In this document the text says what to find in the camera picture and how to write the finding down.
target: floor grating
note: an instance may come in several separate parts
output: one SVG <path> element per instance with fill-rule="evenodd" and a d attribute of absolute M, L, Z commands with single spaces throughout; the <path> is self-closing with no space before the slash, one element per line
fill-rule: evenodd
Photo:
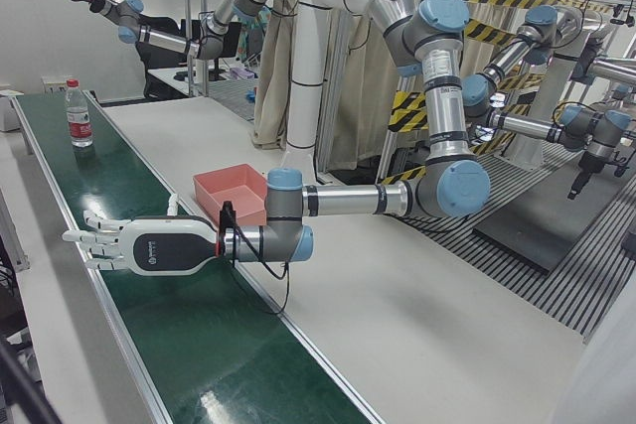
<path fill-rule="evenodd" d="M 634 271 L 635 262 L 622 252 L 620 241 L 636 215 L 636 177 L 627 183 L 550 275 L 542 274 L 521 257 L 472 233 L 483 218 L 572 158 L 572 154 L 559 145 L 546 145 L 544 156 L 545 165 L 533 172 L 520 171 L 494 156 L 480 158 L 490 175 L 493 195 L 486 208 L 465 221 L 454 218 L 401 220 L 548 315 L 589 337 Z"/>

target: plastic water bottle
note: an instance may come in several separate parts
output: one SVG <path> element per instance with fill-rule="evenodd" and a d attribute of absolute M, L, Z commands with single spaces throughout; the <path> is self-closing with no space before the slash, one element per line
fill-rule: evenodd
<path fill-rule="evenodd" d="M 67 120 L 71 133 L 71 143 L 79 148 L 92 144 L 92 129 L 88 117 L 88 103 L 80 90 L 80 82 L 76 79 L 67 80 Z"/>

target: green conveyor belt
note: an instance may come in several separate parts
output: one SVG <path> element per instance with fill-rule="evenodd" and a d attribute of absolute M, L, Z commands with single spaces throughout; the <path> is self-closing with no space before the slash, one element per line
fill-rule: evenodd
<path fill-rule="evenodd" d="M 110 218 L 164 214 L 169 193 L 90 108 L 94 147 L 74 152 L 61 94 L 26 95 L 21 108 L 69 209 Z M 311 354 L 224 261 L 189 277 L 102 277 L 175 423 L 368 422 Z"/>

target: bottle label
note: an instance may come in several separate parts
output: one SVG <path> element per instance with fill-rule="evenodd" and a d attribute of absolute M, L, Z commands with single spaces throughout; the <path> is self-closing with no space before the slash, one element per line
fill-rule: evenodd
<path fill-rule="evenodd" d="M 88 113 L 70 113 L 67 112 L 67 120 L 69 121 L 69 130 L 74 138 L 88 138 L 92 134 Z"/>

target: beige curtain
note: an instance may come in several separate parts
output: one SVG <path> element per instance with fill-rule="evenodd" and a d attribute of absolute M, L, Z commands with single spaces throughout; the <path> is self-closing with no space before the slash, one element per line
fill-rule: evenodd
<path fill-rule="evenodd" d="M 274 0 L 274 10 L 290 12 L 294 4 L 295 0 L 284 3 Z M 506 8 L 470 4 L 470 9 L 471 17 L 494 27 L 501 28 L 511 16 Z M 337 17 L 334 15 L 331 19 L 332 33 Z M 252 142 L 257 147 L 276 148 L 284 144 L 293 24 L 293 17 L 280 17 L 274 13 L 265 36 L 252 135 Z M 330 37 L 329 55 L 334 36 Z M 382 152 L 398 85 L 398 74 L 384 39 L 375 27 L 369 29 L 366 18 L 354 18 L 349 49 L 330 169 L 355 169 L 359 161 Z M 480 71 L 492 53 L 492 46 L 467 40 L 462 77 Z M 416 83 L 415 90 L 418 89 L 421 90 L 421 78 Z M 399 145 L 412 145 L 414 140 L 413 134 L 400 135 Z"/>
<path fill-rule="evenodd" d="M 295 2 L 274 0 L 263 43 L 251 138 L 263 149 L 279 148 L 284 142 L 295 23 L 290 12 Z"/>

